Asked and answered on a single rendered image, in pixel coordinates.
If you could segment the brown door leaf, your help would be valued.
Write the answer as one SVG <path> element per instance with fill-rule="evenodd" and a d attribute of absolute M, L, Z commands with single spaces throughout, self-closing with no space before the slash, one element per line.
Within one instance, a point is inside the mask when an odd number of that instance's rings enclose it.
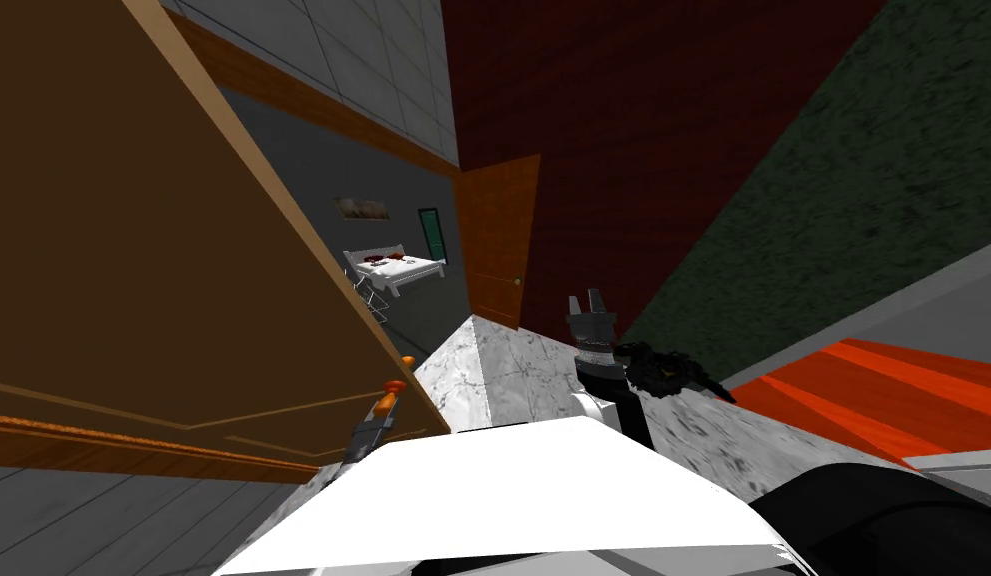
<path fill-rule="evenodd" d="M 0 466 L 299 484 L 406 388 L 157 0 L 0 0 Z"/>

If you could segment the white bed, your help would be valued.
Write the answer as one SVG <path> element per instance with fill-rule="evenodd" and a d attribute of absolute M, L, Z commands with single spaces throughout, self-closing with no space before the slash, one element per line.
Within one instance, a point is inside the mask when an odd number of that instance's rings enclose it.
<path fill-rule="evenodd" d="M 369 280 L 378 292 L 391 290 L 395 297 L 400 296 L 398 288 L 404 284 L 428 275 L 444 276 L 444 260 L 434 261 L 409 256 L 405 253 L 402 244 L 377 249 L 343 251 L 343 255 L 348 260 L 351 271 L 360 279 Z"/>

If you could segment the wall picture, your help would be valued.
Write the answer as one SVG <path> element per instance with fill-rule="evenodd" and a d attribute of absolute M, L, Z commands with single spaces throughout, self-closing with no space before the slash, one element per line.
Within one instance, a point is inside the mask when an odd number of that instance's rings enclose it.
<path fill-rule="evenodd" d="M 344 219 L 386 221 L 389 209 L 381 201 L 335 197 L 333 202 Z"/>

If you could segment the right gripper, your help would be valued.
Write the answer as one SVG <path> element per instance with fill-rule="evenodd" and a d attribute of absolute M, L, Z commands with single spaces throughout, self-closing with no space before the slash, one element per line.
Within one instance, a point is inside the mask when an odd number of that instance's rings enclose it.
<path fill-rule="evenodd" d="M 588 290 L 590 313 L 582 313 L 578 298 L 569 297 L 569 330 L 579 348 L 611 348 L 616 341 L 616 314 L 607 313 L 599 289 Z"/>

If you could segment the orange striped rug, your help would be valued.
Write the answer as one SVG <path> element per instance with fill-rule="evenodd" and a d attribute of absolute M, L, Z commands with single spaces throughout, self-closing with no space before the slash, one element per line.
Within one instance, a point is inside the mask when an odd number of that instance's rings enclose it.
<path fill-rule="evenodd" d="M 991 364 L 848 338 L 734 390 L 739 406 L 876 457 L 991 450 Z"/>

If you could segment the black ragged object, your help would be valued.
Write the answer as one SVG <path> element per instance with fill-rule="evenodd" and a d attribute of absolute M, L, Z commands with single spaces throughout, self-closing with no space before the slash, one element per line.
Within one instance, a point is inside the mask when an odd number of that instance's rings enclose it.
<path fill-rule="evenodd" d="M 628 360 L 625 368 L 628 382 L 655 398 L 679 395 L 683 389 L 705 389 L 727 403 L 737 403 L 733 395 L 689 355 L 675 351 L 656 352 L 651 344 L 643 341 L 619 344 L 613 354 Z"/>

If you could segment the reddish wooden door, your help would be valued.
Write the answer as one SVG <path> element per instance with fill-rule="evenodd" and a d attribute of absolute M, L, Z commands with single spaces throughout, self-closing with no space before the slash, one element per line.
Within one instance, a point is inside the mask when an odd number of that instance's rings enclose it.
<path fill-rule="evenodd" d="M 472 314 L 520 325 L 541 157 L 462 172 L 453 179 Z"/>

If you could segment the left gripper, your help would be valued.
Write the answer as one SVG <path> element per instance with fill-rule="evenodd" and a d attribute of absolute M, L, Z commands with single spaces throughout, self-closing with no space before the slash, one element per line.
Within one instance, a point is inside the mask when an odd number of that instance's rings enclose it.
<path fill-rule="evenodd" d="M 387 431 L 394 426 L 397 412 L 397 406 L 383 410 L 373 406 L 364 420 L 354 428 L 352 448 L 354 450 L 376 449 Z"/>

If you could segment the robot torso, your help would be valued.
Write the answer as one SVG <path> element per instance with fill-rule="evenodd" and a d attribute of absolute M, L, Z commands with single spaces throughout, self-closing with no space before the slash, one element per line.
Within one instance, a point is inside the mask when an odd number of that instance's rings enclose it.
<path fill-rule="evenodd" d="M 588 417 L 399 441 L 213 576 L 818 576 L 749 505 Z"/>

